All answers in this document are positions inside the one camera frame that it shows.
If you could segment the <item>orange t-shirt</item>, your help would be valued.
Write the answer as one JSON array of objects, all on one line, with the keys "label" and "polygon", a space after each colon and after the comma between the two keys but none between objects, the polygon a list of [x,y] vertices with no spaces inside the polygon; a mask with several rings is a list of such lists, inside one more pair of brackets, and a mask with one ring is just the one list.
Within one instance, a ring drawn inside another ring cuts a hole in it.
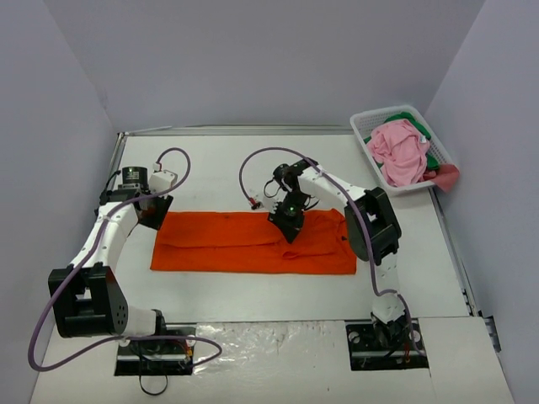
[{"label": "orange t-shirt", "polygon": [[353,275],[357,258],[344,216],[311,210],[293,242],[264,213],[172,212],[157,232],[157,272]]}]

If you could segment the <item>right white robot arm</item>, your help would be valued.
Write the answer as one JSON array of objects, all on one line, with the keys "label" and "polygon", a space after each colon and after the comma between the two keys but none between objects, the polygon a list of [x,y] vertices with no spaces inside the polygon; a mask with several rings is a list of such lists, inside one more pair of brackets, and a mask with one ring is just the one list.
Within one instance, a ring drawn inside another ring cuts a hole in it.
[{"label": "right white robot arm", "polygon": [[309,199],[334,202],[344,209],[350,248],[371,267],[374,338],[385,348],[395,346],[403,339],[405,305],[394,288],[381,290],[377,284],[379,278],[397,278],[397,252],[402,235],[386,192],[379,187],[365,189],[348,183],[308,159],[279,165],[273,171],[273,181],[285,192],[284,199],[266,196],[264,206],[269,211],[269,222],[289,243],[295,241],[304,226]]}]

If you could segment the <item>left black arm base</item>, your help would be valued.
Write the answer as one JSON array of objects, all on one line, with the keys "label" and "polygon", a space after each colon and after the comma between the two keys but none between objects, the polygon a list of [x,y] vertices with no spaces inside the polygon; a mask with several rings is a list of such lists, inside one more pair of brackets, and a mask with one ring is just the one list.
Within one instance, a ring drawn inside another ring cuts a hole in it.
[{"label": "left black arm base", "polygon": [[114,376],[183,376],[193,374],[194,350],[174,340],[128,341],[118,346]]}]

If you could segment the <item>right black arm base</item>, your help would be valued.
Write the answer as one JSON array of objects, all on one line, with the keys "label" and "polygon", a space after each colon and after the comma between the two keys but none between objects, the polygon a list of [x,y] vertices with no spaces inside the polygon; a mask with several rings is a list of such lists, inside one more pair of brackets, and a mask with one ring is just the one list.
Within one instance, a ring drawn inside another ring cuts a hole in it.
[{"label": "right black arm base", "polygon": [[405,320],[392,326],[372,321],[346,322],[345,331],[352,371],[429,368],[418,321],[413,321],[412,326]]}]

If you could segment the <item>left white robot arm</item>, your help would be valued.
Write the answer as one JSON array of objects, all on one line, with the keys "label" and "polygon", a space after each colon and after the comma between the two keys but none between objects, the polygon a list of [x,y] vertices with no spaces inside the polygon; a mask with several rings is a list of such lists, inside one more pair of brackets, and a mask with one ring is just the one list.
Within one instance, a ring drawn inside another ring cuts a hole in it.
[{"label": "left white robot arm", "polygon": [[66,268],[49,275],[49,290],[55,293],[79,269],[53,305],[56,327],[64,338],[139,337],[142,346],[159,352],[167,347],[170,333],[159,324],[161,312],[130,305],[115,268],[136,226],[161,227],[173,197],[159,193],[174,186],[178,175],[158,165],[153,173],[144,167],[124,167],[117,173],[121,183],[100,195],[97,219],[80,253]]}]

